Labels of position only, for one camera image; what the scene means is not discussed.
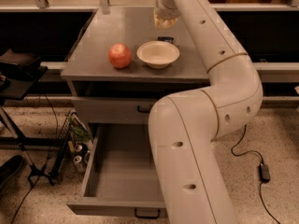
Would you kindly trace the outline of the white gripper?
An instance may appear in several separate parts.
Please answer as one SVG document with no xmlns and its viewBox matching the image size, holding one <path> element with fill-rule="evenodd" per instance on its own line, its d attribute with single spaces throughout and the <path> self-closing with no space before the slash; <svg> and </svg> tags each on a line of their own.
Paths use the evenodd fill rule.
<svg viewBox="0 0 299 224">
<path fill-rule="evenodd" d="M 178 8 L 174 0 L 156 0 L 153 12 L 155 28 L 158 30 L 170 29 L 178 20 Z"/>
</svg>

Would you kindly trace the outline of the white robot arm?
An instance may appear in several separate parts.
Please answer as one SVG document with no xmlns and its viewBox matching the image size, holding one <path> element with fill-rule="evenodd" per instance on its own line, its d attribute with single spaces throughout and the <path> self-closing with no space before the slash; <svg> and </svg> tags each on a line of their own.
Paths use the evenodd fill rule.
<svg viewBox="0 0 299 224">
<path fill-rule="evenodd" d="M 238 224 L 211 142 L 253 119 L 262 104 L 262 82 L 207 0 L 157 0 L 154 14 L 183 19 L 210 82 L 165 96 L 149 113 L 149 141 L 170 224 Z"/>
</svg>

